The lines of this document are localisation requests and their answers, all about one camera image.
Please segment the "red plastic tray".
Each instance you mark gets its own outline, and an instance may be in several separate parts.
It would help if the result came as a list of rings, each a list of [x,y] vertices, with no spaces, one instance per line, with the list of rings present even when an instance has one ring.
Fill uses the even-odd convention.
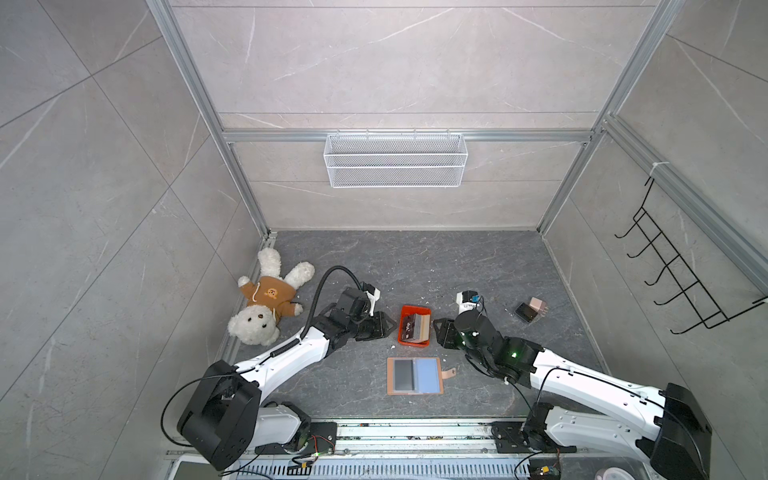
[[[398,342],[406,346],[426,348],[430,344],[431,310],[404,305],[401,309]]]

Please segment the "tan leather card holder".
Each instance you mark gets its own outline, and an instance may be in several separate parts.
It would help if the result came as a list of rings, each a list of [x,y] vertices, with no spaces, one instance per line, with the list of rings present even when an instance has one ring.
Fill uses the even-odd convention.
[[[412,392],[395,392],[393,390],[392,368],[395,359],[410,359],[414,365],[415,390]],[[444,392],[444,381],[453,378],[455,368],[443,370],[439,358],[432,357],[393,357],[387,359],[387,394],[390,396],[405,395],[438,395]]]

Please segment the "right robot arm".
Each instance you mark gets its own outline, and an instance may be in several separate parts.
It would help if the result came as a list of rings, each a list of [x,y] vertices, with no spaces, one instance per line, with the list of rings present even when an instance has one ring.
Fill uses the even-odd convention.
[[[442,347],[462,351],[481,374],[538,397],[520,429],[530,448],[586,447],[634,458],[665,479],[709,478],[713,430],[687,388],[659,389],[586,368],[538,343],[502,335],[478,309],[438,319],[433,328]],[[542,401],[545,393],[588,410],[567,412]]]

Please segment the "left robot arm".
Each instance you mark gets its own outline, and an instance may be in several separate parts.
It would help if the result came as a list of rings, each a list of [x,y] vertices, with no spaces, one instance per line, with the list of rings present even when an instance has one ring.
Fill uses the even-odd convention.
[[[369,284],[348,287],[337,302],[314,315],[306,329],[277,347],[237,365],[223,360],[210,365],[190,383],[196,389],[176,426],[183,444],[219,471],[258,447],[280,446],[289,453],[304,450],[310,417],[292,403],[272,405],[267,398],[349,340],[388,337],[396,322],[374,309],[379,298],[380,291]]]

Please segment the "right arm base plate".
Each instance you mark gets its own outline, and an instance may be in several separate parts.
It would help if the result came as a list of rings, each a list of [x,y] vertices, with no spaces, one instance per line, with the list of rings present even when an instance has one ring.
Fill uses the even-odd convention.
[[[499,454],[509,453],[576,453],[576,446],[557,442],[542,429],[527,426],[523,421],[495,421],[490,424],[491,437]]]

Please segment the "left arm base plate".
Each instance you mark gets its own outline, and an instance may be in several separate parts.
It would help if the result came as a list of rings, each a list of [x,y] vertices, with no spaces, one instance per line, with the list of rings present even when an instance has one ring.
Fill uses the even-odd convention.
[[[312,422],[301,425],[288,444],[286,453],[294,456],[333,454],[336,450],[338,424],[336,422]]]

